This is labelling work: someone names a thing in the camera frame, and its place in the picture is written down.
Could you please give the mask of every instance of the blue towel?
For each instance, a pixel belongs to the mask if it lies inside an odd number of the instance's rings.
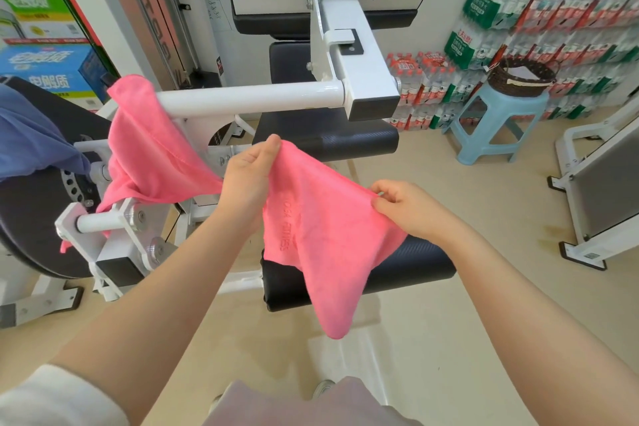
[[[0,84],[0,181],[48,166],[87,175],[91,164],[22,94]]]

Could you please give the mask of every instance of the white sleeve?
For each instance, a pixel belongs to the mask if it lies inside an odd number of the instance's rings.
[[[54,365],[39,367],[0,395],[0,426],[129,426],[124,411],[89,382]]]

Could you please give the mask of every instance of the pink towel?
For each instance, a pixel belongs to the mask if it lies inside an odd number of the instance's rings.
[[[282,142],[269,174],[264,258],[304,274],[331,338],[347,334],[371,270],[406,238],[372,208],[376,197],[289,141]]]
[[[169,119],[147,79],[125,76],[108,94],[119,107],[108,132],[113,182],[98,212],[127,197],[168,204],[222,191],[222,180]]]

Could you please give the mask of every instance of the person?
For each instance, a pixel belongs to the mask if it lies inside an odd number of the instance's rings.
[[[48,365],[2,395],[0,425],[142,423],[242,244],[258,228],[280,142],[271,136],[230,160],[211,217]],[[378,212],[450,256],[507,374],[539,424],[639,424],[635,373],[479,233],[414,184],[379,180],[372,190],[381,195],[372,201]],[[234,384],[207,425],[416,423],[382,409],[355,379],[307,402],[277,402]],[[330,397],[338,388],[341,393]]]

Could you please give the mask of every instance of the wicker basket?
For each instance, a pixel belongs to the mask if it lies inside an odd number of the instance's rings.
[[[527,67],[538,80],[526,80],[508,74],[507,69]],[[555,72],[545,64],[529,59],[504,58],[488,75],[488,84],[492,89],[508,96],[534,98],[541,95],[555,81]]]

